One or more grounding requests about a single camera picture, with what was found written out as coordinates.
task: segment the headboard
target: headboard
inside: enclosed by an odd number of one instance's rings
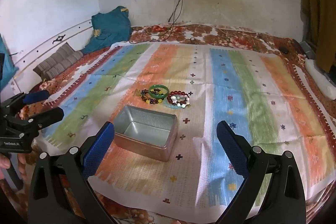
[[[23,57],[13,55],[12,59],[18,71],[8,84],[11,91],[14,94],[29,92],[42,81],[41,77],[33,71],[39,63],[55,53],[66,42],[75,51],[81,50],[88,43],[92,33],[91,20],[87,20],[48,39]]]

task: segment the yellow curtain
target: yellow curtain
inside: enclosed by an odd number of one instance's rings
[[[316,64],[329,72],[336,53],[336,0],[302,0],[302,11],[310,18]]]

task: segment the black clamp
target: black clamp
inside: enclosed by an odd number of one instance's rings
[[[97,135],[80,148],[72,147],[63,155],[43,152],[31,179],[28,223],[31,224],[118,224],[104,209],[87,181],[98,169],[114,138],[114,127],[106,122]],[[73,195],[86,219],[73,213],[59,175],[67,176]]]
[[[225,121],[217,125],[217,138],[238,175],[241,187],[217,224],[305,224],[306,205],[302,180],[292,152],[265,153],[236,135]],[[258,214],[246,219],[257,198],[265,174],[272,174]]]
[[[33,139],[39,135],[39,130],[64,117],[64,112],[59,107],[30,116],[27,120],[21,120],[18,113],[24,106],[48,97],[47,90],[31,94],[19,93],[0,104],[0,153],[11,160],[11,167],[2,171],[13,190],[21,190],[23,181],[17,170],[17,156],[12,153],[30,153]]]

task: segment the human hand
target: human hand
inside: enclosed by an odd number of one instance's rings
[[[18,158],[18,169],[19,172],[21,173],[22,179],[26,180],[27,179],[27,174],[26,174],[26,157],[25,154],[17,154]],[[11,166],[10,160],[5,157],[4,155],[0,154],[0,168],[8,169]],[[3,173],[0,170],[0,180],[4,179]]]

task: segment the metal screw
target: metal screw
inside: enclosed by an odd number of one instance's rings
[[[78,147],[74,146],[74,147],[71,147],[70,150],[69,150],[70,154],[76,154],[78,152]]]
[[[262,151],[259,146],[253,146],[252,149],[253,149],[253,152],[258,153],[258,154],[261,153],[261,151]]]
[[[43,153],[40,154],[40,159],[44,159],[46,156],[47,156],[47,153],[43,152]]]
[[[293,156],[291,151],[286,151],[285,152],[286,157],[291,158]]]

